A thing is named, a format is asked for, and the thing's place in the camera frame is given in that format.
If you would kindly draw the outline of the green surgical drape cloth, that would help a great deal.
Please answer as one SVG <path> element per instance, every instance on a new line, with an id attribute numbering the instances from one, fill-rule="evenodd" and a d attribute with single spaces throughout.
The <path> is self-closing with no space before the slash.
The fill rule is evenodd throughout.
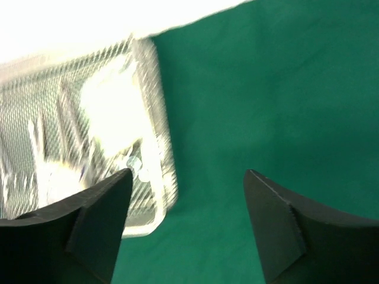
<path id="1" fill-rule="evenodd" d="M 248 169 L 378 217 L 377 1 L 253 1 L 153 42 L 179 198 L 114 283 L 263 283 Z"/>

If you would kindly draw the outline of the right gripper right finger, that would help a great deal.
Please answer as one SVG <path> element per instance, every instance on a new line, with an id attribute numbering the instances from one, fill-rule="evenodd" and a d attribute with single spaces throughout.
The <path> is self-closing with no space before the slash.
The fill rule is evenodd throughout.
<path id="1" fill-rule="evenodd" d="M 378 283 L 378 220 L 321 204 L 255 170 L 243 179 L 266 283 Z"/>

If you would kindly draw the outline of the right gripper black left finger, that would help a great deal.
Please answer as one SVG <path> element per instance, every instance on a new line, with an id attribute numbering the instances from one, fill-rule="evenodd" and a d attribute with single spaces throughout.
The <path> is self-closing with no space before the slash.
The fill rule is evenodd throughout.
<path id="1" fill-rule="evenodd" d="M 59 202 L 1 220 L 1 283 L 110 283 L 131 200 L 123 169 Z"/>

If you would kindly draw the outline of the metal mesh instrument tray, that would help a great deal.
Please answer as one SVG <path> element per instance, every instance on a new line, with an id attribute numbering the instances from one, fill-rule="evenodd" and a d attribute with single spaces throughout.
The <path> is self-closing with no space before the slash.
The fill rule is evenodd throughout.
<path id="1" fill-rule="evenodd" d="M 1 217 L 130 169 L 123 237 L 152 233 L 178 197 L 156 47 L 129 37 L 1 64 Z"/>

